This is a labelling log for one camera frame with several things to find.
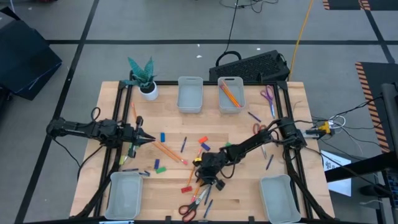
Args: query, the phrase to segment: red block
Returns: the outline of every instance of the red block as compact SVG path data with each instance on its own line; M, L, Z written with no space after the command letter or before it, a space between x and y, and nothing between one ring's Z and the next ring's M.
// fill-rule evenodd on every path
M199 139L199 143L202 144L202 143L204 143L207 140L208 140L208 138L207 138L207 136L205 136L205 137Z
M191 186L184 187L184 188L181 188L181 193L185 193L185 192L188 192L188 191L191 191L191 190L192 190Z

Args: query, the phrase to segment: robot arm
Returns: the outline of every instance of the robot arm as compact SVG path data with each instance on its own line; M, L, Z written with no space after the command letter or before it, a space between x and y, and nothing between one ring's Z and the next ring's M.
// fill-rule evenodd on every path
M77 123L66 121L63 118L54 119L47 126L47 134L51 137L73 135L98 140L102 145L110 148L120 146L123 142L131 142L133 146L141 146L155 141L155 138L145 133L141 126L141 116L137 117L136 128L130 124L118 124L110 119Z
M271 126L277 125L283 137L283 140L276 140L271 133L276 129ZM241 144L233 144L220 148L219 152L204 152L200 161L194 161L193 164L198 166L195 175L203 181L203 185L216 184L218 190L222 190L225 183L217 178L218 172L221 172L224 166L231 166L239 163L246 154L253 149L274 142L282 144L288 149L301 149L307 145L300 130L294 125L294 121L290 118L281 118L274 120L266 129L262 129L257 134L245 140Z

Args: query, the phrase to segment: scissors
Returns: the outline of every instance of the scissors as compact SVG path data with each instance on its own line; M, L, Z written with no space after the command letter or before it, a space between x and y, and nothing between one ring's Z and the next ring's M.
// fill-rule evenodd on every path
M206 192L209 190L209 187L207 187L201 194L200 196L192 202L190 205L182 205L179 209L178 212L180 215L183 215L182 221L187 223L193 220L195 216L197 215L197 208L206 195Z
M256 123L253 125L253 134L257 134L258 132L260 132L263 129L266 129L267 127L265 125L261 125L259 123ZM264 145L261 145L261 149L262 149L262 154L264 155L264 158L267 159L267 152L266 149L264 148Z
M274 89L270 85L266 85L265 90L260 91L261 96L265 97L269 102L269 107L271 108L272 118L275 119L275 110L274 110Z

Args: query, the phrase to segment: plastic bin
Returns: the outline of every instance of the plastic bin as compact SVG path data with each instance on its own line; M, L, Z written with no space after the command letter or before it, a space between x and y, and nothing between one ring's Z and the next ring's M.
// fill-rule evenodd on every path
M141 210L143 179L136 172L115 172L111 175L111 193L105 218L130 220Z
M181 113L199 113L203 102L203 79L178 78L177 106Z
M260 180L260 195L264 213L267 214L271 223L295 223L300 221L301 215L297 211L294 202L288 175L263 177Z
M234 95L236 101L241 105L241 108L235 107L224 91L218 88L218 103L222 113L239 113L246 105L244 99L243 79L241 77L220 77L218 78L218 86L223 84L222 80L226 83L231 93Z

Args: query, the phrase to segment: striped warning tape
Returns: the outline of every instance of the striped warning tape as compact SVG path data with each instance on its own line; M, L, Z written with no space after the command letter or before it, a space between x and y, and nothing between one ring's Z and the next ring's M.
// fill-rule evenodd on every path
M371 10L371 6L369 5L369 1L368 0L358 0L359 2L359 6L361 6L361 9L364 10Z
M326 10L329 10L329 9L330 9L329 1L328 1L328 0L322 0L322 3L323 3L323 7L324 7Z
M366 79L366 75L365 75L365 71L363 70L362 63L356 62L355 68L358 73L359 81L361 82L361 86L362 86L363 94L365 95L365 99L373 100L372 92L369 88L368 80ZM374 130L376 132L377 140L379 141L379 145L384 147L384 148L381 147L381 151L389 152L390 150L389 150L389 146L387 143L386 135L384 134L383 126L380 123L381 120L379 118L379 113L377 112L376 105L374 104L374 101L372 101L368 104L368 109L369 109L369 114L371 115Z

